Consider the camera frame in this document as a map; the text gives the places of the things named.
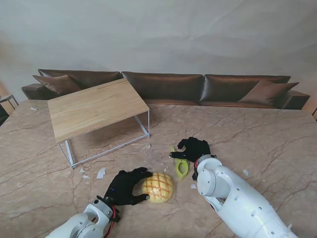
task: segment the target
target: wooden tabletop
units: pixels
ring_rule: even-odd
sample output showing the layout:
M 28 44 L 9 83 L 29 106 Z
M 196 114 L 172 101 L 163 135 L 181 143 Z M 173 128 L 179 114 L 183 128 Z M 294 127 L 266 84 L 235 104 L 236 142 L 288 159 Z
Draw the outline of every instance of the wooden tabletop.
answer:
M 48 101 L 57 143 L 147 112 L 125 78 Z

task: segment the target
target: green kitchen tool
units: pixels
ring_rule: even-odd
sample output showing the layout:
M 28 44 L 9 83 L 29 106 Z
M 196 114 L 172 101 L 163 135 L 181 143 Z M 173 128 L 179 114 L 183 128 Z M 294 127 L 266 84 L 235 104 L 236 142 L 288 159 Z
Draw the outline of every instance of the green kitchen tool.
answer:
M 170 146 L 170 148 L 171 148 L 171 152 L 175 152 L 175 149 L 172 145 Z M 188 161 L 184 159 L 175 159 L 175 162 L 176 162 L 175 170 L 177 175 L 181 179 L 185 178 L 188 174 Z

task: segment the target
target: wooden table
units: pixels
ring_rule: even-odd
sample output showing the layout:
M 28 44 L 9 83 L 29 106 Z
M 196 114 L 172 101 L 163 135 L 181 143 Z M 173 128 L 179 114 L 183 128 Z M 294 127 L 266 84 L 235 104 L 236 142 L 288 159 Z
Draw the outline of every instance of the wooden table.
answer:
M 125 78 L 71 93 L 48 101 L 56 142 L 65 141 L 69 160 L 75 165 L 122 147 L 145 136 L 150 137 L 150 109 Z M 137 115 L 148 112 L 148 131 Z M 124 119 L 135 117 L 145 135 L 74 163 L 68 140 Z

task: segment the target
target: brown leather sofa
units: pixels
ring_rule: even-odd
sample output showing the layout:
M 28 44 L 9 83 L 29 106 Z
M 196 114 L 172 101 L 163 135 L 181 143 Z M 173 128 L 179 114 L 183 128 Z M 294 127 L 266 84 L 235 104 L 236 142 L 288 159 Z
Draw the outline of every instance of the brown leather sofa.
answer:
M 148 104 L 201 105 L 221 107 L 301 109 L 309 95 L 297 91 L 275 100 L 274 106 L 239 102 L 261 79 L 287 83 L 290 76 L 214 75 L 102 72 L 80 70 L 39 69 L 41 76 L 69 75 L 81 88 L 86 89 L 120 78 L 127 78 Z M 49 100 L 62 96 L 36 83 L 22 87 L 28 99 Z

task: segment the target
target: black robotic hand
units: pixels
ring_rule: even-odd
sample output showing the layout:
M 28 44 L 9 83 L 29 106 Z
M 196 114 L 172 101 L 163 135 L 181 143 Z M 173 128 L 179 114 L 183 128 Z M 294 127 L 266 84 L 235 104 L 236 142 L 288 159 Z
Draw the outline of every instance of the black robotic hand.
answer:
M 136 205 L 150 198 L 148 194 L 133 196 L 132 190 L 135 184 L 141 179 L 152 176 L 147 168 L 140 167 L 131 172 L 121 170 L 111 182 L 104 199 L 109 203 L 117 206 Z
M 199 140 L 194 137 L 189 137 L 188 139 L 182 139 L 177 145 L 178 149 L 186 147 L 183 152 L 171 152 L 169 155 L 172 158 L 177 159 L 187 159 L 191 162 L 195 162 L 203 155 L 210 154 L 210 148 L 205 140 Z

